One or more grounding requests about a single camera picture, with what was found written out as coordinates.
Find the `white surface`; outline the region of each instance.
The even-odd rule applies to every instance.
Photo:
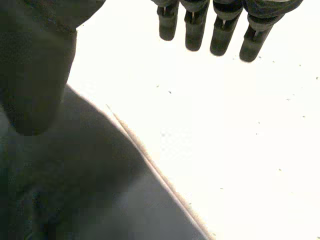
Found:
[[[107,1],[79,27],[70,86],[126,122],[217,240],[320,237],[320,2],[287,14],[251,64],[246,13],[215,57],[212,5],[189,52],[183,7],[164,42],[156,5],[136,4]]]

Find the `robotic hand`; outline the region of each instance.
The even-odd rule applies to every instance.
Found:
[[[152,0],[158,5],[159,34],[171,41],[175,36],[179,3],[186,9],[185,46],[190,51],[200,49],[204,36],[210,0]],[[226,53],[243,8],[248,12],[249,27],[244,35],[240,58],[256,59],[273,25],[286,13],[296,9],[303,0],[213,0],[217,14],[210,51],[216,56]]]
[[[179,0],[153,0],[159,32],[172,40]],[[240,58],[253,61],[272,26],[303,0],[213,0],[217,13],[210,50],[223,55],[243,8],[249,27]],[[54,122],[75,57],[76,28],[105,0],[1,0],[0,104],[11,125],[25,136],[39,135]],[[210,0],[181,0],[186,8],[185,44],[197,51],[202,43]]]

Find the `dark gray finger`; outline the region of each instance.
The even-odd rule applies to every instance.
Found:
[[[241,0],[214,0],[217,14],[211,39],[210,51],[216,56],[226,53],[243,10]]]
[[[198,51],[204,37],[210,0],[180,0],[186,9],[185,46],[190,51]]]
[[[242,0],[248,11],[249,27],[244,35],[240,58],[252,62],[258,56],[272,27],[303,0]]]
[[[179,0],[152,0],[157,4],[159,35],[165,41],[174,39],[178,21]]]

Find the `black fingertip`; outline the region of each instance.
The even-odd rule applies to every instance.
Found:
[[[159,36],[162,40],[171,41],[174,39],[176,34],[176,26],[175,27],[165,27],[159,26]]]
[[[265,31],[257,32],[249,25],[239,54],[242,61],[251,63],[257,58],[271,29],[272,27]]]
[[[190,51],[198,51],[202,45],[209,4],[199,12],[185,13],[185,47]]]
[[[185,47],[192,51],[196,52],[200,49],[202,44],[202,37],[201,36],[185,36]]]
[[[232,20],[222,20],[218,16],[214,23],[214,29],[211,39],[210,52],[215,56],[223,56],[231,42],[236,29],[241,11],[238,16]]]
[[[179,1],[167,7],[158,7],[157,14],[159,16],[159,36],[165,41],[174,39],[178,21]]]

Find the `dark cloth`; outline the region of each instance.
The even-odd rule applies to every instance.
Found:
[[[70,88],[44,134],[21,136],[3,116],[1,240],[206,239],[135,146]]]

